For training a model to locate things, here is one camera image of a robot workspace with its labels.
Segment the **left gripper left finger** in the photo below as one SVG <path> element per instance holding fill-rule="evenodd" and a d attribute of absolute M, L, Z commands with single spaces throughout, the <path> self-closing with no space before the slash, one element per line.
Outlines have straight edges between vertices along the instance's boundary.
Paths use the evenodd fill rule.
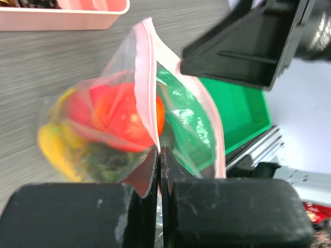
<path fill-rule="evenodd" d="M 120 183 L 34 183 L 1 215 L 1 247 L 153 247 L 158 151 Z"/>

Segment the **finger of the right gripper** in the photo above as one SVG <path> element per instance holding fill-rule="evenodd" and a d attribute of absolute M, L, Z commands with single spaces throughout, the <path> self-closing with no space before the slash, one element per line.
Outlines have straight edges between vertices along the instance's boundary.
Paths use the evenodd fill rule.
<path fill-rule="evenodd" d="M 271 90 L 294 58 L 309 1 L 239 1 L 218 24 L 183 48 L 180 72 Z"/>

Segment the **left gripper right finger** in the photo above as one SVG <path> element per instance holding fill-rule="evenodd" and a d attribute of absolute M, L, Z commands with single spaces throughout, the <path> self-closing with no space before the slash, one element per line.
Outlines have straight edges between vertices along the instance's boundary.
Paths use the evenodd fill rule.
<path fill-rule="evenodd" d="M 312 224 L 292 186 L 260 163 L 248 178 L 178 177 L 160 154 L 164 247 L 309 247 Z"/>

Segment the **fake pineapple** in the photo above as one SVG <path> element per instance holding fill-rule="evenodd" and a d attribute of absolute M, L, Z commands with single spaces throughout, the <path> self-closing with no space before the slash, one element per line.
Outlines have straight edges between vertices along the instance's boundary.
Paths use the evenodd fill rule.
<path fill-rule="evenodd" d="M 89 142 L 82 157 L 84 168 L 97 182 L 120 182 L 128 177 L 146 158 L 148 152 L 127 152 L 105 143 Z"/>

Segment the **yellow fake banana bunch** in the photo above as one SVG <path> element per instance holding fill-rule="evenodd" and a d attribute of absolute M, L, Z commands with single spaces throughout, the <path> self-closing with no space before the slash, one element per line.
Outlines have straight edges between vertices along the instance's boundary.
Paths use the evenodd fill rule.
<path fill-rule="evenodd" d="M 48 122 L 39 128 L 37 143 L 56 170 L 74 182 L 83 182 L 86 173 L 80 170 L 84 165 L 81 158 L 86 152 L 87 140 L 78 135 L 67 120 L 62 119 L 64 103 L 74 92 L 75 88 L 68 89 L 49 108 Z"/>

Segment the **clear zip top bag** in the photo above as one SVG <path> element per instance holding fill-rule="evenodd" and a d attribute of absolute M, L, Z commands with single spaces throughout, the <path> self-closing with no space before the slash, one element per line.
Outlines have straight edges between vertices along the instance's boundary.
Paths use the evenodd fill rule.
<path fill-rule="evenodd" d="M 152 19 L 146 18 L 132 28 L 98 78 L 72 87 L 76 91 L 107 82 L 134 82 L 138 113 L 154 141 L 144 151 L 156 148 L 160 153 L 162 147 L 168 147 L 176 161 L 195 177 L 202 177 L 202 170 L 211 167 L 216 178 L 225 178 L 220 114 L 202 82 L 181 74 L 180 64 L 180 58 L 156 33 Z M 62 119 L 73 128 L 66 114 L 68 99 Z"/>

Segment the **red fake apple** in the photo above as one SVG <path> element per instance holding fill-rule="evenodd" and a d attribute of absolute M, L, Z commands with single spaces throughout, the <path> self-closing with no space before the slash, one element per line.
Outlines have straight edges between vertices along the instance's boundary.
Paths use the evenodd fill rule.
<path fill-rule="evenodd" d="M 106 131 L 113 107 L 114 91 L 109 85 L 79 88 L 66 103 L 66 114 L 81 136 L 97 140 L 96 132 Z"/>

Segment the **red fake tomato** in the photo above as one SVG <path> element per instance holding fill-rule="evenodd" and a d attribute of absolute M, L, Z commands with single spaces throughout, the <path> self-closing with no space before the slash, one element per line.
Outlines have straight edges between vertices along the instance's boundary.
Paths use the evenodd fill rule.
<path fill-rule="evenodd" d="M 93 104 L 89 140 L 130 152 L 144 151 L 154 144 L 138 113 L 134 86 L 134 82 L 125 80 L 89 88 Z"/>

